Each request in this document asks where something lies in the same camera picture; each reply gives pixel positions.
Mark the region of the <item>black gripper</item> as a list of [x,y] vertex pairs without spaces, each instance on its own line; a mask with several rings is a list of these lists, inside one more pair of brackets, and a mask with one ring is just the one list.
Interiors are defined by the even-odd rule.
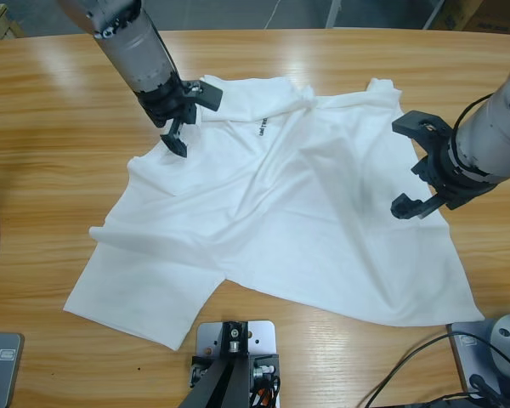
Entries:
[[186,158],[187,146],[180,135],[183,123],[196,123],[196,104],[184,101],[184,85],[179,75],[172,74],[164,84],[152,91],[139,91],[134,94],[157,128],[163,128],[167,121],[173,120],[170,128],[161,134],[161,141],[174,155]]
[[496,184],[469,178],[467,171],[452,158],[450,141],[447,139],[438,142],[427,156],[411,168],[411,172],[419,179],[435,188],[437,195],[421,201],[412,200],[407,194],[402,193],[391,204],[390,211],[394,217],[423,219],[443,204],[453,210],[496,187]]

